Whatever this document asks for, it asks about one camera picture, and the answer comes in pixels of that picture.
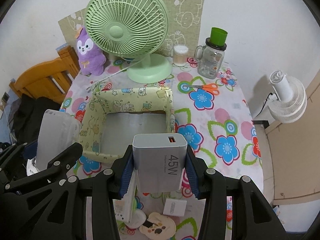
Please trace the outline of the white 45W charger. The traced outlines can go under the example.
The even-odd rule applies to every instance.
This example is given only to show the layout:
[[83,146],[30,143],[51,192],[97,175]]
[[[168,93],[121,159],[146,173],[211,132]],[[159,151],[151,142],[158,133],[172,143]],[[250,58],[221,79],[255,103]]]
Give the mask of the white 45W charger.
[[187,146],[179,133],[135,135],[132,148],[138,190],[143,193],[179,190]]

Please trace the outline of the round beige hedgehog mirror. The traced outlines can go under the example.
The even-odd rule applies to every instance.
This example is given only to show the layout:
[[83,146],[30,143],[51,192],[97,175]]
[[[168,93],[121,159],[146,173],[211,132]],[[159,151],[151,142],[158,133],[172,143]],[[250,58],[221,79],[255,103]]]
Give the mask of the round beige hedgehog mirror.
[[157,212],[152,212],[147,220],[139,227],[142,234],[149,239],[170,239],[176,233],[176,224],[173,219]]

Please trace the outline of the small white charger cube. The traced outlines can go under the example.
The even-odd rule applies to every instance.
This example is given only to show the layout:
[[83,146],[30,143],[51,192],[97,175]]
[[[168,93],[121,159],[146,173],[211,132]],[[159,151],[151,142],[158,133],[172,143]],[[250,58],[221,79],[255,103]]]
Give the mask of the small white charger cube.
[[167,198],[164,204],[163,215],[183,217],[185,214],[186,207],[186,200]]

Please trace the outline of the green perforated panda case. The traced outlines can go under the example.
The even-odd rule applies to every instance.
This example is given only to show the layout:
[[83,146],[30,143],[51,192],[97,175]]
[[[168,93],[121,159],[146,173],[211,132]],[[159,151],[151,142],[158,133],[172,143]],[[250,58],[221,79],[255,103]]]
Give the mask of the green perforated panda case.
[[137,197],[135,197],[134,199],[133,199],[133,205],[132,205],[132,211],[135,211],[136,209],[137,209]]

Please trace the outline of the white power bank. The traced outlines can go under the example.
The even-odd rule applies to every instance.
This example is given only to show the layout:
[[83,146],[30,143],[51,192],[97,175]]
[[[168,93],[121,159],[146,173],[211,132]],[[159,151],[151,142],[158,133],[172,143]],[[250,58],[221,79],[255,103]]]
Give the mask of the white power bank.
[[45,170],[52,159],[76,142],[80,127],[80,121],[70,114],[46,110],[37,140],[36,168]]

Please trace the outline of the white oval mouse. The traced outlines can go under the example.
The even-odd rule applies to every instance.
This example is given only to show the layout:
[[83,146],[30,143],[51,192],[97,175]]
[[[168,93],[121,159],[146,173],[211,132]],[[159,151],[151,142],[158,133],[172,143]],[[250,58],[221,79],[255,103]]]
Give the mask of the white oval mouse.
[[125,222],[124,224],[130,229],[137,229],[146,221],[146,214],[141,209],[135,209],[132,212],[130,222]]

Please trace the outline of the black clothing pile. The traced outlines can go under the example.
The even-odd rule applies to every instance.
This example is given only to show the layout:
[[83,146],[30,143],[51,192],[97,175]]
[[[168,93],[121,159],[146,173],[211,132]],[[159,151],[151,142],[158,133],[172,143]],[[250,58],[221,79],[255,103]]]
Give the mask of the black clothing pile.
[[13,119],[13,130],[18,144],[38,139],[43,115],[48,109],[58,111],[60,104],[49,98],[33,99],[22,94],[20,106]]

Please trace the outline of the yellow patterned cardboard box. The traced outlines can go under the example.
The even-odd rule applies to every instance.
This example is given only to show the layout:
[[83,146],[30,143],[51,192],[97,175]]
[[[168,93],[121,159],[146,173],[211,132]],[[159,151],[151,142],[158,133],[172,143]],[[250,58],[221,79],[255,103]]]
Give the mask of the yellow patterned cardboard box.
[[174,132],[173,93],[168,87],[124,88],[94,92],[87,104],[82,120],[78,142],[83,146],[83,155],[97,162],[111,164],[123,156],[125,150],[113,150],[119,142],[103,142],[111,138],[116,125],[108,125],[111,114],[165,114],[165,132]]

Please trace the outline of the wooden chair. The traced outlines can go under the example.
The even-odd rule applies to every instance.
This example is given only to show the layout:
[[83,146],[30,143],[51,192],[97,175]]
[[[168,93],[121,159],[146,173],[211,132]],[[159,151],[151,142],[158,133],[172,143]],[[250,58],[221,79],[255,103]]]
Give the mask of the wooden chair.
[[80,72],[75,50],[67,45],[58,50],[58,58],[37,64],[23,72],[9,87],[21,98],[23,94],[63,103],[72,82]]

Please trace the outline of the purple plush bunny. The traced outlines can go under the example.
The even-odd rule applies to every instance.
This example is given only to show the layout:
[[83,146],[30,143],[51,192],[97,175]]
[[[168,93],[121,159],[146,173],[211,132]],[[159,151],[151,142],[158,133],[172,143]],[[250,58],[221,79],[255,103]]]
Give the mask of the purple plush bunny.
[[82,75],[100,76],[104,72],[106,57],[82,26],[76,35],[76,53]]

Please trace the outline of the floral tablecloth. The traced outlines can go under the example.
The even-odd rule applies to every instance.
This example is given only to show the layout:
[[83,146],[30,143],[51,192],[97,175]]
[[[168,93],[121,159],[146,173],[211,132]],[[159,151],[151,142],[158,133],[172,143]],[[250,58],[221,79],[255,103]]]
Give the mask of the floral tablecloth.
[[[95,92],[140,87],[168,87],[173,93],[174,131],[182,134],[198,158],[208,167],[227,177],[249,176],[263,189],[263,169],[258,137],[238,81],[224,63],[217,78],[210,80],[197,72],[197,64],[189,58],[183,67],[174,67],[172,74],[156,83],[140,84],[130,80],[127,64],[116,60],[103,75],[78,75],[72,83],[61,111],[69,113],[82,124],[92,93],[86,89],[95,81]],[[215,83],[220,94],[214,96],[202,89],[184,85]],[[80,178],[95,176],[106,165],[82,156],[73,167]]]

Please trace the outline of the white clip fan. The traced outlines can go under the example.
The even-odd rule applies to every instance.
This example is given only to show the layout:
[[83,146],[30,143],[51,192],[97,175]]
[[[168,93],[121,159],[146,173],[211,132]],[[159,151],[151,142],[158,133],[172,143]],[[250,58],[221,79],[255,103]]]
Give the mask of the white clip fan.
[[283,124],[297,121],[304,114],[308,99],[300,80],[275,70],[269,76],[273,92],[270,92],[261,109],[268,108],[274,120]]

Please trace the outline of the cotton swab container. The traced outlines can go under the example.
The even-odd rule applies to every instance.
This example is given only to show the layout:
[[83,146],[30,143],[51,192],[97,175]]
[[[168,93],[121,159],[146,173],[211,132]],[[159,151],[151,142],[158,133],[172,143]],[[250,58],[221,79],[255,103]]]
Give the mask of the cotton swab container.
[[185,45],[175,45],[173,48],[173,64],[178,67],[186,65],[188,57],[188,47]]

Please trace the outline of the green desk fan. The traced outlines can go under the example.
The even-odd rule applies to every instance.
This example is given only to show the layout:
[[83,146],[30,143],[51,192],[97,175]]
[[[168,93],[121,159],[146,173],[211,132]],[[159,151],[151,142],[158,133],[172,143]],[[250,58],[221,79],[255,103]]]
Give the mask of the green desk fan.
[[156,83],[171,74],[169,60],[156,52],[169,29],[163,0],[90,0],[85,27],[101,50],[132,60],[130,80]]

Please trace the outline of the orange handled scissors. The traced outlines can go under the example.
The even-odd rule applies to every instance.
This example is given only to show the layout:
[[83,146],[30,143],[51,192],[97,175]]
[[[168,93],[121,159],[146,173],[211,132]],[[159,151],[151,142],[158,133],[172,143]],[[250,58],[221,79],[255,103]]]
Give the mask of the orange handled scissors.
[[210,83],[206,85],[184,85],[184,86],[188,88],[202,89],[208,93],[213,94],[214,96],[218,96],[220,94],[219,87],[215,83]]

